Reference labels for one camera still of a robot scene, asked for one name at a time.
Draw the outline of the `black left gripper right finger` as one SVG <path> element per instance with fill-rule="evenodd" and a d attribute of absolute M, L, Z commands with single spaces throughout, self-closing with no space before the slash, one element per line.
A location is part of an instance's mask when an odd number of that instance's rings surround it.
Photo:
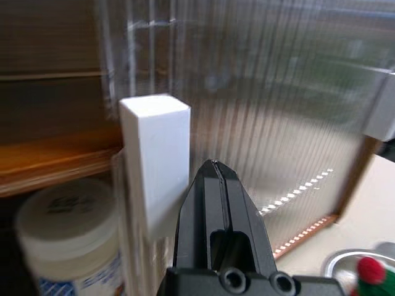
<path fill-rule="evenodd" d="M 242 272 L 276 272 L 263 219 L 235 171 L 215 163 L 225 182 L 230 238 L 225 264 Z"/>

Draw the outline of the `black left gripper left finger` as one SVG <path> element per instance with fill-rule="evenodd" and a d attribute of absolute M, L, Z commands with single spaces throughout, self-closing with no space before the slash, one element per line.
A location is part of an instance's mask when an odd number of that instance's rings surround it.
<path fill-rule="evenodd" d="M 176 231 L 173 266 L 177 268 L 213 269 L 220 260 L 216 242 L 230 229 L 228 197 L 219 163 L 205 161 L 181 206 Z"/>

